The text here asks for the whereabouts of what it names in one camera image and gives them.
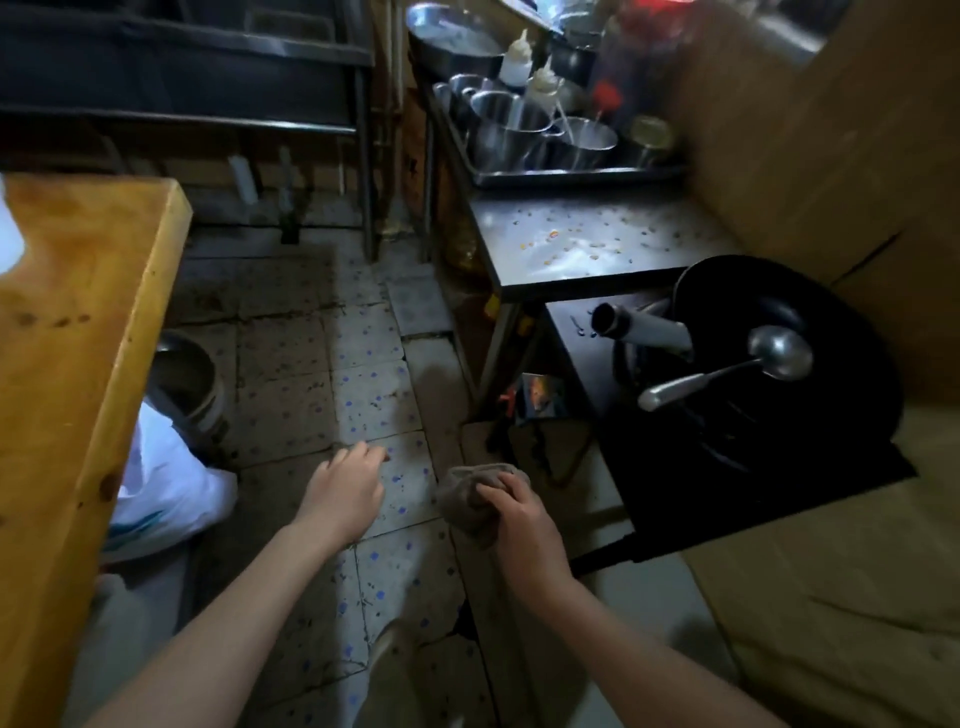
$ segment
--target metal tray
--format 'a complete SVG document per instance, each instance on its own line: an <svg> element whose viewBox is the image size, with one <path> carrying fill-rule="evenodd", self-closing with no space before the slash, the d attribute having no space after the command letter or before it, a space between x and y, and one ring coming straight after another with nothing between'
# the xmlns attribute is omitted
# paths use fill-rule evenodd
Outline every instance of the metal tray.
<svg viewBox="0 0 960 728"><path fill-rule="evenodd" d="M581 185L596 185L617 182L663 182L676 180L687 172L685 163L664 164L654 167L607 167L604 169L590 169L582 172L572 172L564 169L528 170L525 172L478 172L467 155L467 147L460 137L460 132L453 126L453 120L444 109L437 96L437 86L432 84L427 102L436 115L444 120L439 133L446 136L457 150L460 161L463 163L473 186L481 189L510 189L518 187L576 187Z"/></svg>

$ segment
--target dirty floor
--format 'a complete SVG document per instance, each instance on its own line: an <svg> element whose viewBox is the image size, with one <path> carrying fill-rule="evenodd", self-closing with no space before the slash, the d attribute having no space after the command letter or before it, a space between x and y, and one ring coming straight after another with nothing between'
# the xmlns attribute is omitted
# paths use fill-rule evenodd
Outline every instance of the dirty floor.
<svg viewBox="0 0 960 728"><path fill-rule="evenodd" d="M167 325L208 348L231 392L227 449L240 473L234 513L202 538L196 608L293 518L309 475L338 444L375 442L391 460L380 516L300 599L243 724L350 726L366 697L372 643L401 618L419 643L414 680L430 726L616 725L562 646L512 602L490 554L438 519L438 475L495 458L483 448L487 425L464 426L468 394L449 316L416 238L385 239L374 265L363 261L357 231L304 229L298 246L279 239L277 228L195 227L170 303ZM547 433L554 472L588 437L583 424L560 425ZM551 499L524 461L529 433L511 439L571 555L630 529L595 448ZM582 527L597 516L602 527ZM681 622L705 625L722 651L683 560L652 564L622 565L588 585L665 639ZM725 652L717 664L730 669Z"/></svg>

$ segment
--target brown rag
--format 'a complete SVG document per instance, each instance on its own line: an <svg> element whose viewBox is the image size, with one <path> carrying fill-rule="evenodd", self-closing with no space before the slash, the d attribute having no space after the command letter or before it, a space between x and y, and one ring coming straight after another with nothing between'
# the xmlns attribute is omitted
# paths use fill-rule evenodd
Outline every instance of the brown rag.
<svg viewBox="0 0 960 728"><path fill-rule="evenodd" d="M479 493L477 484L507 490L497 477L499 473L513 473L530 484L527 473L507 463L460 466L450 468L437 488L437 507L446 522L466 533L481 548L496 542L500 514Z"/></svg>

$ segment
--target metal ladle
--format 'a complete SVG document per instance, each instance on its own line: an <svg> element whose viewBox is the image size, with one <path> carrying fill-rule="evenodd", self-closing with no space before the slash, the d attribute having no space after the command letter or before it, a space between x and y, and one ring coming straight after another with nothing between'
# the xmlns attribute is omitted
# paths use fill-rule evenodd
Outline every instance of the metal ladle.
<svg viewBox="0 0 960 728"><path fill-rule="evenodd" d="M813 351L796 331L786 327L757 327L747 337L747 352L753 359L705 374L682 376L643 391L636 403L653 412L672 401L682 400L707 388L715 379L748 367L761 366L763 373L780 381L796 381L810 374Z"/></svg>

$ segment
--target wooden countertop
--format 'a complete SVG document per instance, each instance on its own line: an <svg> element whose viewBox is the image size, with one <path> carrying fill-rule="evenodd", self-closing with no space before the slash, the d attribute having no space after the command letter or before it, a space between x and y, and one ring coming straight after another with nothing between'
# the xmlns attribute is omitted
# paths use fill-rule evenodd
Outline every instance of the wooden countertop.
<svg viewBox="0 0 960 728"><path fill-rule="evenodd" d="M170 180L4 175L0 726L60 722L190 222Z"/></svg>

